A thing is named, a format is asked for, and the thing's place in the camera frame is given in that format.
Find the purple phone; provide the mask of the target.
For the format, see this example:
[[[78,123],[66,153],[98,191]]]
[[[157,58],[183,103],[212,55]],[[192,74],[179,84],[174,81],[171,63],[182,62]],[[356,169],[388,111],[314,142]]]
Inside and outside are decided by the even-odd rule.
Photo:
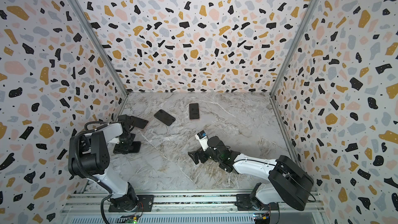
[[[138,118],[135,116],[130,116],[129,119],[130,119],[130,126],[134,128],[144,129],[149,123],[148,120]]]

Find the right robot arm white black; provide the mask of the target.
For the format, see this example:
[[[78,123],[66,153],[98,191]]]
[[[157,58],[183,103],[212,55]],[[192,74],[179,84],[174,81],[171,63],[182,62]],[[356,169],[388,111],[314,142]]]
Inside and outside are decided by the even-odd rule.
[[[314,180],[289,157],[250,157],[231,150],[217,136],[209,138],[202,131],[195,137],[201,146],[188,153],[195,164],[212,160],[227,173],[252,175],[270,182],[269,186],[257,183],[247,200],[236,202],[237,207],[262,211],[272,203],[284,202],[295,210],[303,211],[310,202]]]

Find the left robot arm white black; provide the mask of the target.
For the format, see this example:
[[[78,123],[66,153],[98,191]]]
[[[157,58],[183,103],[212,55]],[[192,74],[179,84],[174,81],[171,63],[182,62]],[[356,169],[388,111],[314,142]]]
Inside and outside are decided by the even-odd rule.
[[[132,185],[110,166],[108,144],[115,144],[114,154],[140,152],[142,143],[135,141],[134,128],[148,124],[134,116],[120,115],[116,122],[90,121],[84,130],[69,141],[68,171],[73,176],[97,183],[108,192],[107,200],[120,211],[131,212],[139,207],[139,198]]]

